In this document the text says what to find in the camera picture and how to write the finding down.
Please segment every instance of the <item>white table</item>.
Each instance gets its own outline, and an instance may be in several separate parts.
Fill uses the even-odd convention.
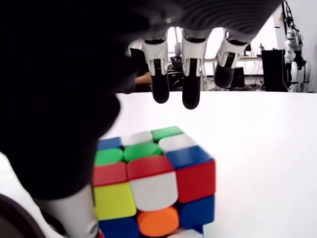
[[[178,92],[163,105],[150,93],[119,98],[121,113],[104,138],[178,125],[215,157],[216,212],[207,238],[316,237],[317,95],[202,92],[192,111]],[[3,164],[0,159],[0,192],[58,237]]]

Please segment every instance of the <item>robotic hand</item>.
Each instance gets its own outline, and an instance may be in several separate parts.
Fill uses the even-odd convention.
[[[237,60],[280,3],[113,1],[111,8],[125,17],[114,24],[108,3],[21,1],[11,6],[13,13],[0,14],[5,83],[0,151],[45,220],[65,237],[98,237],[93,163],[98,138],[120,110],[115,93],[130,91],[135,78],[135,65],[125,56],[130,42],[143,38],[153,96],[164,103],[169,97],[167,30],[183,28],[183,103],[194,109],[212,29],[225,28],[214,79],[227,87]]]

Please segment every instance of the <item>green sticker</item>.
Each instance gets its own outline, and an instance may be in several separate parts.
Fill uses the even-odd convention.
[[[124,150],[123,157],[126,162],[130,162],[138,158],[160,154],[162,154],[162,151],[159,145],[153,142],[147,142],[129,146]]]
[[[123,160],[123,152],[119,148],[97,151],[95,165],[107,165]]]
[[[171,127],[167,127],[163,129],[152,130],[151,133],[153,135],[153,140],[156,143],[158,143],[159,140],[165,137],[183,134],[182,130],[178,128],[177,126],[171,126]]]

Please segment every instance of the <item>rubik's cube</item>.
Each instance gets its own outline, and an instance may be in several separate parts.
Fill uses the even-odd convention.
[[[106,238],[202,231],[214,220],[215,161],[176,126],[100,140],[93,185]]]

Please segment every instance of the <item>humanoid robot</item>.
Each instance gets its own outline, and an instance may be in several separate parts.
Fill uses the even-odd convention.
[[[295,88],[295,92],[306,93],[308,91],[310,77],[311,77],[311,65],[309,62],[303,59],[302,46],[303,38],[300,31],[294,24],[292,11],[286,2],[287,17],[284,19],[287,25],[287,36],[285,41],[285,64],[286,68],[290,68],[289,74],[291,75],[292,88]],[[304,71],[304,78],[300,75],[300,72]]]

